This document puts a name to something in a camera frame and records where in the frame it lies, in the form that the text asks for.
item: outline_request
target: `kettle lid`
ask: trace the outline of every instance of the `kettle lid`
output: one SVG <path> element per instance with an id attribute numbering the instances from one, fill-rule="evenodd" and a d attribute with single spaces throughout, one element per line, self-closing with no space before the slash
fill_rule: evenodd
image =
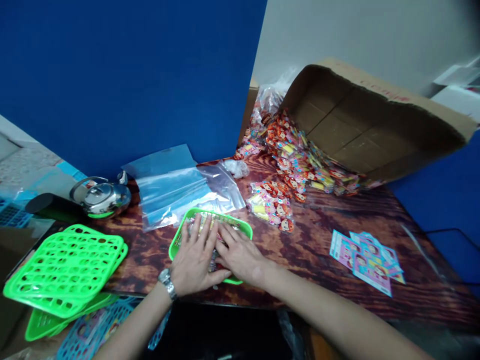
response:
<path id="1" fill-rule="evenodd" d="M 113 191 L 114 190 L 112 184 L 108 182 L 97 184 L 95 186 L 92 186 L 91 189 L 88 190 L 85 195 L 85 200 L 83 202 L 86 205 L 99 204 L 108 199 Z"/>

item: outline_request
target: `left hand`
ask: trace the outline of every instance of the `left hand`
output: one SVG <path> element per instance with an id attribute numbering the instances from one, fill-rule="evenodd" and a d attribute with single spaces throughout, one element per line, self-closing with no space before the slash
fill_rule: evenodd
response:
<path id="1" fill-rule="evenodd" d="M 199 235 L 201 219 L 201 215 L 196 214 L 190 236 L 188 221 L 184 221 L 181 228 L 180 249 L 170 267 L 171 281 L 179 297 L 206 290 L 232 275 L 229 270 L 209 273 L 219 223 L 215 220 L 210 230 L 212 216 L 208 215 Z"/>

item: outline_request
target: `kettle handle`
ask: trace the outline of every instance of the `kettle handle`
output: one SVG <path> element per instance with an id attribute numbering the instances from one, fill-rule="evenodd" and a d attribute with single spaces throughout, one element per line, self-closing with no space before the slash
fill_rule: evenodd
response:
<path id="1" fill-rule="evenodd" d="M 90 181 L 90 180 L 94 180 L 94 179 L 100 179 L 100 180 L 103 180 L 103 181 L 106 181 L 107 183 L 109 182 L 106 178 L 104 177 L 99 177 L 99 176 L 90 176 L 90 177 L 86 177 L 84 178 L 83 180 L 80 180 L 79 182 L 77 182 L 70 190 L 70 199 L 73 201 L 73 202 L 77 202 L 74 198 L 74 195 L 75 195 L 75 191 L 77 191 L 77 189 L 79 188 L 80 185 L 82 185 L 84 182 L 86 181 Z"/>

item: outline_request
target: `green plastic tray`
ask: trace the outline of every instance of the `green plastic tray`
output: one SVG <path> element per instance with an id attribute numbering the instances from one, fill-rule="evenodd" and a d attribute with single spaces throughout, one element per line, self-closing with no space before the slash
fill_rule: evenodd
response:
<path id="1" fill-rule="evenodd" d="M 90 301 L 84 310 L 76 315 L 64 319 L 57 316 L 53 316 L 45 311 L 33 309 L 30 321 L 25 331 L 25 340 L 31 342 L 43 338 L 45 336 L 54 336 L 62 332 L 72 321 L 82 317 L 83 315 L 93 313 L 98 309 L 104 308 L 110 304 L 113 304 L 119 299 L 118 296 L 99 293 L 95 298 Z"/>
<path id="2" fill-rule="evenodd" d="M 64 233 L 76 233 L 76 234 L 96 234 L 96 235 L 103 235 L 101 232 L 93 230 L 87 226 L 76 224 L 67 227 Z M 120 265 L 122 260 L 127 256 L 128 246 L 123 244 L 122 251 L 118 256 L 117 261 L 115 262 L 115 266 L 112 269 L 110 276 L 115 272 L 117 267 Z M 113 304 L 118 300 L 118 296 L 107 294 L 107 293 L 99 293 L 95 296 L 93 300 L 91 300 L 83 310 L 78 312 L 76 315 L 64 319 L 54 315 L 51 315 L 45 311 L 39 310 L 37 308 L 33 309 L 33 312 L 30 316 L 30 321 L 28 322 L 28 327 L 25 332 L 25 339 L 27 341 L 34 341 L 45 336 L 55 336 L 62 332 L 69 323 L 72 321 L 82 317 L 83 315 L 87 315 L 93 313 L 94 311 L 104 308 L 110 304 Z"/>
<path id="3" fill-rule="evenodd" d="M 7 282 L 3 289 L 3 294 L 8 298 L 63 319 L 71 318 L 82 311 L 87 303 L 93 300 L 105 285 L 128 252 L 128 246 L 123 243 L 123 239 L 120 236 L 103 235 L 98 231 L 93 234 L 94 230 L 86 226 L 83 230 L 84 233 L 76 234 L 70 234 L 68 231 L 63 234 L 63 237 L 58 236 L 59 234 L 62 235 L 59 232 L 45 239 L 32 258 Z M 51 249 L 55 249 L 57 244 L 60 244 L 59 252 L 63 251 L 62 248 L 68 249 L 71 245 L 77 245 L 77 247 L 71 247 L 74 251 L 70 251 L 72 253 L 71 255 L 69 254 L 70 258 L 66 258 L 66 260 L 71 261 L 58 264 L 56 261 L 59 257 L 54 255 L 47 256 L 45 259 L 43 254 L 52 251 Z M 108 251 L 111 247 L 117 247 L 117 249 Z M 43 283 L 40 283 L 40 291 L 37 284 L 33 285 L 36 287 L 34 291 L 19 291 L 21 287 L 25 286 L 29 277 L 33 281 L 39 280 L 38 283 L 43 281 Z M 70 287 L 73 291 L 69 291 L 68 294 L 67 291 L 42 293 L 42 287 L 47 288 L 48 286 L 50 286 L 50 290 L 55 290 L 55 288 L 65 290 L 65 288 Z M 81 293 L 82 289 L 87 290 L 90 294 Z M 75 294 L 75 290 L 80 290 L 80 296 Z"/>
<path id="4" fill-rule="evenodd" d="M 213 212 L 213 211 L 203 210 L 203 209 L 200 209 L 198 207 L 192 207 L 190 210 L 188 210 L 185 213 L 185 216 L 183 217 L 183 220 L 180 223 L 180 227 L 178 228 L 178 230 L 175 234 L 175 237 L 171 241 L 170 247 L 168 248 L 168 256 L 170 256 L 170 260 L 173 260 L 175 258 L 175 256 L 177 255 L 177 253 L 179 252 L 180 243 L 182 241 L 182 226 L 184 224 L 185 219 L 194 218 L 196 213 L 209 213 L 209 214 L 212 214 L 213 219 L 217 219 L 217 220 L 219 220 L 221 222 L 224 222 L 224 223 L 229 223 L 229 224 L 232 224 L 232 225 L 236 225 L 236 226 L 239 227 L 239 229 L 242 233 L 244 233 L 246 236 L 248 236 L 250 238 L 250 240 L 252 240 L 252 236 L 253 236 L 254 232 L 253 232 L 252 227 L 250 226 L 249 223 L 247 223 L 245 221 L 242 221 L 242 220 L 239 220 L 235 217 L 231 217 L 229 215 L 219 214 L 219 213 L 216 213 L 216 212 Z M 229 278 L 226 278 L 225 280 L 223 280 L 223 282 L 227 283 L 227 284 L 233 284 L 233 285 L 243 284 L 243 281 L 239 280 L 234 275 L 230 276 Z"/>
<path id="5" fill-rule="evenodd" d="M 90 301 L 109 279 L 123 245 L 120 236 L 57 232 L 10 279 L 6 296 Z"/>

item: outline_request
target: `hand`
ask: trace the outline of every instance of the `hand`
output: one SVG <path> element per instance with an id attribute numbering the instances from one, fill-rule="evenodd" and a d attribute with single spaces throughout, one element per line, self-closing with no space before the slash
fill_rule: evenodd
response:
<path id="1" fill-rule="evenodd" d="M 181 228 L 180 249 L 170 267 L 171 282 L 179 297 L 206 290 L 232 275 L 229 270 L 209 273 L 219 223 L 215 221 L 210 231 L 212 216 L 208 215 L 199 235 L 201 219 L 200 214 L 195 216 L 190 236 L 188 221 L 184 221 Z"/>
<path id="2" fill-rule="evenodd" d="M 265 258 L 244 233 L 230 225 L 220 224 L 219 232 L 228 247 L 216 241 L 215 247 L 221 257 L 217 257 L 215 262 L 230 269 L 240 280 L 264 289 L 265 271 L 275 263 Z"/>

